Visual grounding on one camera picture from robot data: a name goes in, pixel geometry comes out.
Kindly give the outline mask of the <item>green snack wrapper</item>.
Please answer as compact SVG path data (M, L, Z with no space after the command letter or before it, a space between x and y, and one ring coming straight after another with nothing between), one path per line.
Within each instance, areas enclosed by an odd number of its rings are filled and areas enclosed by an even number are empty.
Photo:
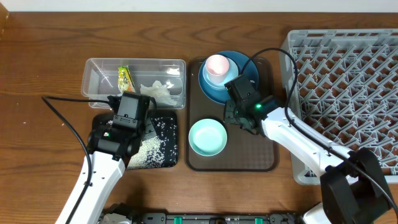
M118 68L118 88L121 93L125 91L136 92L128 66Z

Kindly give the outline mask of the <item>light blue bowl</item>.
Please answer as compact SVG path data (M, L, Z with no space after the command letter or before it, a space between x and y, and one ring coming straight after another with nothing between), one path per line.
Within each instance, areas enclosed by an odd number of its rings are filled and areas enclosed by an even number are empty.
M230 82L232 79L236 78L239 74L239 69L238 66L236 65L236 63L231 60L230 58L228 58L228 62L229 62L229 69L226 72L226 76L225 79L221 82L221 83L212 83L211 80L209 79L209 74L206 70L206 68L204 67L202 70L202 76L205 80L205 83L208 84L212 89L214 90L223 90L225 89L224 84Z

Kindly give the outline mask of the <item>white tissue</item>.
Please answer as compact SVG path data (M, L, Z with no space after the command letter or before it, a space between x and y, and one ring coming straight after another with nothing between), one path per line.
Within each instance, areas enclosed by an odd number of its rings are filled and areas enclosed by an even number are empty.
M171 94L167 89L167 85L161 84L158 80L156 80L152 86L144 86L141 84L140 93L153 97L156 100L157 105L177 105L177 101L172 99Z

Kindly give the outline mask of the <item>mint green bowl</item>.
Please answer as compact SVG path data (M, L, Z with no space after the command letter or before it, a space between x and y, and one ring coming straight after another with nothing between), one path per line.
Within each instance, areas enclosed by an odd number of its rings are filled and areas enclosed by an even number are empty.
M226 146L226 128L215 119L201 119L189 130L188 142L194 152L211 157L219 154Z

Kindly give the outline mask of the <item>pink cup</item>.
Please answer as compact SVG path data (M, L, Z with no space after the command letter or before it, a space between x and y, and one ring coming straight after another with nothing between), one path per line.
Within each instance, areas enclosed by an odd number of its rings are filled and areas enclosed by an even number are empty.
M209 80L214 84L220 84L225 80L225 76L229 70L229 61L225 56L212 55L207 58L205 68Z

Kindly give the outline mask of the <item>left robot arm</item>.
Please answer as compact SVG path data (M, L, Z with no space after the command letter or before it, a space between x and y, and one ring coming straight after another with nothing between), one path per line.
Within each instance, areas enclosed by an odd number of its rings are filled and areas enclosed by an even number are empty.
M97 223L105 203L144 138L149 105L155 99L125 91L103 101L114 111L112 123L101 123L83 144L79 178L57 223Z

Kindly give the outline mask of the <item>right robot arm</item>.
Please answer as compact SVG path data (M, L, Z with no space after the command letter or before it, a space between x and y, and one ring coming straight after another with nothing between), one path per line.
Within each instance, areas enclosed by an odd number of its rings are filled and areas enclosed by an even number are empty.
M352 151L329 141L276 98L262 96L244 75L225 87L231 97L225 106L227 120L284 146L320 179L322 202L302 215L302 223L373 223L397 210L372 151Z

